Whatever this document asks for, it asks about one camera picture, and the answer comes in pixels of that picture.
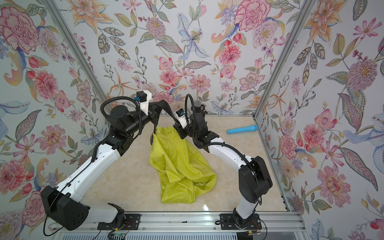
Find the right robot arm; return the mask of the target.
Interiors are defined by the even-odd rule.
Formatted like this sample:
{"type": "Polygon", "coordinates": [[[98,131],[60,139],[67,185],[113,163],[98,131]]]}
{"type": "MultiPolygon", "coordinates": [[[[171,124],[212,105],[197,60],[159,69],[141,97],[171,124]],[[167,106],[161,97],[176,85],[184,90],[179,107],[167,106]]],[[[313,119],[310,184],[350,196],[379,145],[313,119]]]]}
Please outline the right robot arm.
{"type": "Polygon", "coordinates": [[[221,229],[260,230],[262,227],[256,214],[256,207],[262,204],[262,197],[273,186],[264,159],[242,154],[218,134],[208,130],[204,113],[198,112],[188,118],[186,115],[183,109],[174,113],[174,128],[181,139],[190,137],[198,149],[219,157],[238,173],[242,198],[232,214],[220,214],[221,229]]]}

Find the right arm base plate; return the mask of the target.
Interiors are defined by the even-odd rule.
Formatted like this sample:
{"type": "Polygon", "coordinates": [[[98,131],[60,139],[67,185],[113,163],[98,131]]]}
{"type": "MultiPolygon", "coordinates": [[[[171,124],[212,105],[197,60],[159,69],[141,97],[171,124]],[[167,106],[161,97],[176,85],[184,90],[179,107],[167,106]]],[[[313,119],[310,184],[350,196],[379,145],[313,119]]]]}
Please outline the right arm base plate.
{"type": "Polygon", "coordinates": [[[257,231],[263,228],[260,217],[255,212],[243,219],[235,210],[231,214],[220,214],[220,219],[215,221],[215,225],[220,226],[221,230],[257,231]]]}

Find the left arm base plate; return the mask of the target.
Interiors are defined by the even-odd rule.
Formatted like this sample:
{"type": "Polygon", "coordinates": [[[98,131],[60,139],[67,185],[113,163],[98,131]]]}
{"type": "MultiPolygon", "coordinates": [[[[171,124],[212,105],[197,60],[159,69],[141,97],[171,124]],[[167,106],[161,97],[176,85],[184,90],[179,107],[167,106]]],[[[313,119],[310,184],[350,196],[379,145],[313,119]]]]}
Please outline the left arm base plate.
{"type": "Polygon", "coordinates": [[[99,223],[97,227],[98,230],[110,230],[110,231],[127,230],[128,231],[128,230],[139,229],[139,224],[141,219],[140,214],[127,214],[125,213],[123,208],[121,208],[116,204],[108,203],[108,205],[111,206],[114,210],[117,210],[117,214],[111,222],[99,223]]]}

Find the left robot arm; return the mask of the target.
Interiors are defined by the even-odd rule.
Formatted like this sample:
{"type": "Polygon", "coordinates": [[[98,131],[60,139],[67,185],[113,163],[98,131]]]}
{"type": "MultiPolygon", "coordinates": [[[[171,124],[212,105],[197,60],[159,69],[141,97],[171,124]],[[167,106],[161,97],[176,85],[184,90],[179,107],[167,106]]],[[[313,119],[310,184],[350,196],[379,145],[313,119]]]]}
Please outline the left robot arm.
{"type": "Polygon", "coordinates": [[[140,103],[133,100],[134,111],[125,106],[113,108],[110,114],[104,110],[108,101],[101,105],[101,112],[110,123],[109,134],[96,144],[92,155],[56,187],[46,187],[41,198],[47,218],[72,231],[85,223],[102,223],[121,229],[127,223],[125,211],[116,204],[91,207],[82,203],[85,193],[100,175],[131,146],[147,123],[158,124],[161,111],[172,113],[165,101],[140,103]]]}

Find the lime green trousers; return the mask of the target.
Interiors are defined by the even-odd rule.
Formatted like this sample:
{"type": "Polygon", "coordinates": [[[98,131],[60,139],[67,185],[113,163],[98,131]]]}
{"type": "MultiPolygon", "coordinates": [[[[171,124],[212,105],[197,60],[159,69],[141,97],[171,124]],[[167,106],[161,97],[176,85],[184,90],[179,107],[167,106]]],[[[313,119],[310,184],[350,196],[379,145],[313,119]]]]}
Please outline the lime green trousers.
{"type": "Polygon", "coordinates": [[[173,127],[157,127],[149,163],[158,173],[163,204],[192,204],[217,183],[217,174],[200,151],[173,127]]]}

